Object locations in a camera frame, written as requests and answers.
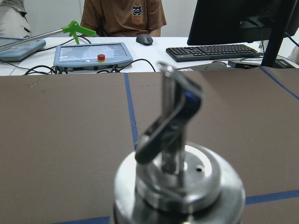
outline tablet device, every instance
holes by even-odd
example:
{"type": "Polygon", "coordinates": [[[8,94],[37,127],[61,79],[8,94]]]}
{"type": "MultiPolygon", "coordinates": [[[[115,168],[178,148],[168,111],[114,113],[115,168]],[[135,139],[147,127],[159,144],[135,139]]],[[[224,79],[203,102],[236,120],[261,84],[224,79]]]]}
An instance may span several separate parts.
{"type": "MultiPolygon", "coordinates": [[[[18,37],[0,37],[0,46],[22,41],[25,39],[26,38],[18,37]]],[[[24,58],[32,55],[34,52],[38,51],[45,45],[46,41],[43,39],[18,45],[10,49],[0,51],[0,59],[6,62],[19,62],[24,58]]]]}
{"type": "Polygon", "coordinates": [[[54,66],[62,71],[100,70],[128,65],[133,58],[122,42],[57,46],[54,66]],[[98,55],[105,59],[98,60],[98,55]]]}

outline white wall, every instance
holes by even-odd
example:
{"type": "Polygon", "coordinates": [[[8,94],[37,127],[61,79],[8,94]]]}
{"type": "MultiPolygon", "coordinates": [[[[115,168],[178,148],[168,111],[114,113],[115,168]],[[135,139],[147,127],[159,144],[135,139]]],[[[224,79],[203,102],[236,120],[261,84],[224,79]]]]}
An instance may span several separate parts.
{"type": "MultiPolygon", "coordinates": [[[[188,36],[197,0],[162,0],[167,26],[161,36],[188,36]]],[[[31,25],[36,36],[67,26],[72,20],[81,21],[84,0],[24,0],[31,25]]],[[[293,37],[299,42],[299,31],[293,37]]],[[[279,54],[288,57],[295,45],[284,39],[279,54]]]]}

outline lever handle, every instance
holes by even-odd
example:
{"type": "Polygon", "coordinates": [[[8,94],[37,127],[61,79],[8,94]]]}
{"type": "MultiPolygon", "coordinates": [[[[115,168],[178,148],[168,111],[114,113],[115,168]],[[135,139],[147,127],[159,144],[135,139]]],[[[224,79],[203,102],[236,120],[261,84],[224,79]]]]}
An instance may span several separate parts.
{"type": "Polygon", "coordinates": [[[168,116],[160,116],[139,138],[135,159],[138,163],[151,162],[182,133],[184,127],[201,105],[201,88],[182,72],[159,63],[164,76],[176,83],[178,102],[168,116]]]}

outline person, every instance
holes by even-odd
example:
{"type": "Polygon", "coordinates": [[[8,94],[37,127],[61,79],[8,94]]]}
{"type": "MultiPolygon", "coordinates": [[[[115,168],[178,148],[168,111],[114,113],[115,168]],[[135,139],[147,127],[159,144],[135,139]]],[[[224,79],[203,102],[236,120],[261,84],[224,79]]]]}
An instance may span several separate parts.
{"type": "Polygon", "coordinates": [[[288,59],[299,65],[299,47],[295,46],[288,59]]]}
{"type": "Polygon", "coordinates": [[[85,0],[81,26],[99,36],[160,36],[166,19],[161,0],[85,0]]]}
{"type": "Polygon", "coordinates": [[[0,36],[30,37],[23,0],[0,0],[0,36]]]}

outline red button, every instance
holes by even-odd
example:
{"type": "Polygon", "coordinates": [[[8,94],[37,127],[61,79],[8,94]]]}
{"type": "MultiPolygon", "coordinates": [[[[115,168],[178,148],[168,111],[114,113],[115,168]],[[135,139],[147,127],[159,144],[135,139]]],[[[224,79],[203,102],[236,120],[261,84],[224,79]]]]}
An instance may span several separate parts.
{"type": "Polygon", "coordinates": [[[104,61],[105,60],[105,55],[104,54],[99,54],[98,55],[98,60],[99,61],[104,61]]]}

